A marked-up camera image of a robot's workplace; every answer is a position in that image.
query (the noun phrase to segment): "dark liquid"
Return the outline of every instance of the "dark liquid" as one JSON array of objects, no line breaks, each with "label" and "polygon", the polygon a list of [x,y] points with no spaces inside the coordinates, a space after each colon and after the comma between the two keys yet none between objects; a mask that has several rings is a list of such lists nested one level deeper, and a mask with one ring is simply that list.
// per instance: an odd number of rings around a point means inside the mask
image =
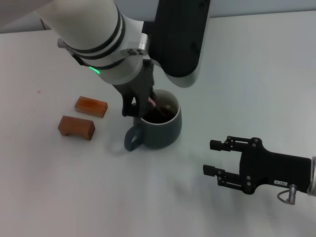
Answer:
[{"label": "dark liquid", "polygon": [[176,114],[166,108],[153,108],[151,111],[147,112],[143,119],[151,123],[164,123],[172,120]]}]

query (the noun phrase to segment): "green led light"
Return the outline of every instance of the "green led light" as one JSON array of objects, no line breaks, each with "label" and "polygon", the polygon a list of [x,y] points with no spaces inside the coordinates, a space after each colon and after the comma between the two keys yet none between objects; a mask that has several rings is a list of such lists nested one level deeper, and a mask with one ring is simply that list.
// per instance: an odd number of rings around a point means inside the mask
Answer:
[{"label": "green led light", "polygon": [[91,70],[95,71],[97,74],[100,74],[100,72],[98,70],[96,70],[95,68],[93,67],[89,67]]}]

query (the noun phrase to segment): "brown wooden block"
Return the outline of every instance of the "brown wooden block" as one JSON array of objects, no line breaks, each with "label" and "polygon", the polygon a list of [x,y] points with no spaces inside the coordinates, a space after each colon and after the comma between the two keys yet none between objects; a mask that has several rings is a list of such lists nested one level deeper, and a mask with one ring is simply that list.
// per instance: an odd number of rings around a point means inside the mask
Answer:
[{"label": "brown wooden block", "polygon": [[86,97],[79,97],[75,110],[80,113],[88,114],[103,118],[106,110],[108,109],[108,103],[99,100],[93,100]]},{"label": "brown wooden block", "polygon": [[81,136],[86,140],[91,140],[95,127],[93,121],[63,116],[58,130],[63,136]]}]

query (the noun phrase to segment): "mug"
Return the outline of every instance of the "mug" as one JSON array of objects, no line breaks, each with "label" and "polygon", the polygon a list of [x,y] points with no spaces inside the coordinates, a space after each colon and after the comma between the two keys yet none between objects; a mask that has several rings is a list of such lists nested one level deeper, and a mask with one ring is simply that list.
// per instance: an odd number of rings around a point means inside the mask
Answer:
[{"label": "mug", "polygon": [[125,135],[124,146],[131,152],[140,145],[160,149],[171,145],[177,140],[182,128],[181,107],[177,98],[170,92],[155,89],[160,108],[170,110],[175,116],[164,123],[152,123],[143,118],[133,118],[134,126]]}]

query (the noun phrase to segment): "white table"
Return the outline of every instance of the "white table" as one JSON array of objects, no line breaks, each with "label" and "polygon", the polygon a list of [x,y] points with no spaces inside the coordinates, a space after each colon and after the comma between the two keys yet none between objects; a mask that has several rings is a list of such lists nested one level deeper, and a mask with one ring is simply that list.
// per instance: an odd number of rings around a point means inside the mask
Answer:
[{"label": "white table", "polygon": [[[131,153],[120,94],[58,49],[55,33],[0,35],[1,237],[315,236],[316,198],[285,205],[282,188],[248,196],[202,172],[238,173],[240,153],[209,150],[227,135],[316,155],[315,22],[316,12],[211,19],[194,86],[154,72],[182,105],[181,137]],[[79,96],[108,102],[105,117],[76,113]],[[62,137],[62,115],[93,120],[92,141]]]}]

